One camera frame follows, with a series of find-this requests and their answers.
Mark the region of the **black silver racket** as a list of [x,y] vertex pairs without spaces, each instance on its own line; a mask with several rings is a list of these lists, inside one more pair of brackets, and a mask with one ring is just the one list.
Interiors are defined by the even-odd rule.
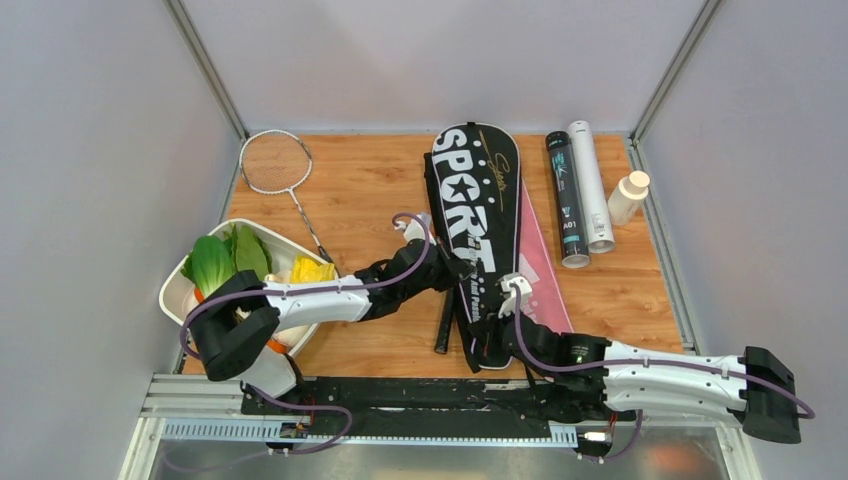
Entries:
[[450,289],[447,290],[445,294],[433,347],[433,351],[439,355],[445,355],[449,349],[451,329],[454,320],[455,293],[456,291],[454,289]]

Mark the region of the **pink racket cover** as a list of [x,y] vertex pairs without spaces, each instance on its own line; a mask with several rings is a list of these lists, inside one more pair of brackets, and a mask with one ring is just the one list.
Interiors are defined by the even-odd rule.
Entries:
[[534,323],[553,332],[573,333],[555,264],[524,181],[521,181],[520,200],[518,271],[532,288],[532,295],[522,312]]

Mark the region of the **black racket cover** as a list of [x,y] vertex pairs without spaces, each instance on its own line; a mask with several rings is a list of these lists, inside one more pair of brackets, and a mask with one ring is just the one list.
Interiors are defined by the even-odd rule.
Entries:
[[454,320],[472,372],[504,370],[511,361],[483,361],[472,351],[471,324],[498,317],[499,280],[518,270],[522,165],[514,138],[478,122],[440,132],[424,156],[424,178],[438,239],[476,272],[456,285]]

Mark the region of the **black shuttlecock tube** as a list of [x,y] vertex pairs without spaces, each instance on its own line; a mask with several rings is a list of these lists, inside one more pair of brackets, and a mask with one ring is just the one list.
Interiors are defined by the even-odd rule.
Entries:
[[571,140],[565,131],[558,130],[546,136],[545,144],[556,194],[561,263],[569,269],[583,268],[589,265],[590,257]]

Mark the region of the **white shuttlecock tube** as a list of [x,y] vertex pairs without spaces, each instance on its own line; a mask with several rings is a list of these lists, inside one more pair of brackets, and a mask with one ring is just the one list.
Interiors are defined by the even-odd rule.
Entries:
[[610,252],[615,248],[615,238],[592,131],[587,121],[577,120],[566,133],[571,140],[588,250],[595,254]]

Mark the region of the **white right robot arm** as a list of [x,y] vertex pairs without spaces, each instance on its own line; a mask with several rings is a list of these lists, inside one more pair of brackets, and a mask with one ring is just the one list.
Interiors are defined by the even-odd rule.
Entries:
[[792,371],[762,347],[748,346],[741,355],[687,356],[555,333],[525,315],[489,314],[469,330],[472,352],[520,360],[570,398],[584,418],[636,410],[733,418],[751,437],[798,444],[799,423],[810,415],[795,393]]

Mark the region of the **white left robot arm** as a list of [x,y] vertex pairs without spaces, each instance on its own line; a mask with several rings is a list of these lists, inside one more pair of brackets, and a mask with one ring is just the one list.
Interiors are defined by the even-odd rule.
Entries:
[[262,282],[252,272],[231,276],[187,316],[180,335],[207,378],[237,378],[267,391],[282,414],[300,410],[306,388],[293,361],[271,350],[272,335],[325,322],[361,322],[395,313],[424,290],[445,291],[468,279],[473,263],[434,240],[413,239],[390,259],[317,283]]

